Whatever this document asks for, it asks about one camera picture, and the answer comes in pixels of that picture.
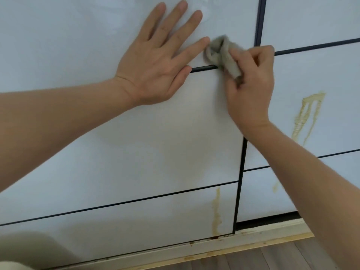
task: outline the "white panel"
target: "white panel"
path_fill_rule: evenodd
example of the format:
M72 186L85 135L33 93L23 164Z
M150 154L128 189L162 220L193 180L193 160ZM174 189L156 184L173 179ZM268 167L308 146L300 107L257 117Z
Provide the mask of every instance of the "white panel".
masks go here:
M0 227L0 261L34 269L232 232L237 183Z
M167 13L180 0L1 0L1 87L29 90L102 81L161 1ZM184 47L203 36L228 34L252 47L258 0L187 0L184 24L197 9L203 20ZM190 65L207 65L201 53Z
M82 136L0 194L0 224L238 180L242 135L217 70Z
M321 158L326 165L360 188L360 151ZM271 168L243 174L237 222L296 211Z
M360 38L360 0L266 0L261 44L276 51Z
M360 148L359 72L360 43L277 56L275 88L269 107L270 120L287 136L292 136L303 98L323 92L325 97L298 136L298 142L316 156ZM305 117L308 104L302 117ZM245 169L267 166L263 156L249 144Z

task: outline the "cleaning rag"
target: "cleaning rag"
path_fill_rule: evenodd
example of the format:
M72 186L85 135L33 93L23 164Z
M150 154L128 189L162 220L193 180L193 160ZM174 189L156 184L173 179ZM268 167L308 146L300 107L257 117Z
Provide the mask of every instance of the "cleaning rag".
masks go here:
M236 61L231 57L229 48L244 50L241 46L229 40L229 37L222 35L212 40L205 49L205 55L214 65L221 70L226 69L235 79L237 85L242 83L243 74L239 69Z

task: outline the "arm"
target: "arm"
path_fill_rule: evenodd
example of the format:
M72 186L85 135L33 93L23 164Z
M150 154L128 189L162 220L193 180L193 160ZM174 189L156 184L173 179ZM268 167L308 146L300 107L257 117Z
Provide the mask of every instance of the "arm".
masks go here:
M121 59L114 78L101 83L0 94L0 191L49 159L69 143L143 104L167 100L191 71L187 64L209 43L205 37L175 55L202 19L196 11L172 37L185 13L180 2L162 24L158 4Z
M314 235L341 269L360 265L360 189L284 135L268 117L274 87L272 46L230 51L244 72L236 87L228 75L229 114L267 159Z

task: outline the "floor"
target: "floor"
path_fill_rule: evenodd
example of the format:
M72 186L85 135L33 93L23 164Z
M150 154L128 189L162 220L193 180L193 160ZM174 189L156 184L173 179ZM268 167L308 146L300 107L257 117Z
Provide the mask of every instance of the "floor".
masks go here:
M315 238L168 265L155 270L335 270L340 269Z

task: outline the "drawer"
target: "drawer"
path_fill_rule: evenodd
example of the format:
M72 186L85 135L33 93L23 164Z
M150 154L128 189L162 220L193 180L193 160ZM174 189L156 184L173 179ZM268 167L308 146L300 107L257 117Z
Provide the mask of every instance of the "drawer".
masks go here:
M237 181L243 137L218 70L85 134L0 194L0 224Z
M169 13L180 0L2 0L2 81L9 82L7 89L24 90L113 77L143 21L161 1ZM259 0L187 1L188 11L176 29L197 9L203 20L184 47L223 34L253 46ZM208 64L202 53L190 63Z
M266 0L261 44L276 51L360 38L360 0Z
M360 149L360 43L277 56L270 120L316 156ZM245 170L267 166L247 147Z
M0 261L44 269L228 234L237 185L0 226Z
M360 188L360 151L321 158L326 165ZM237 222L296 211L271 168L243 174Z

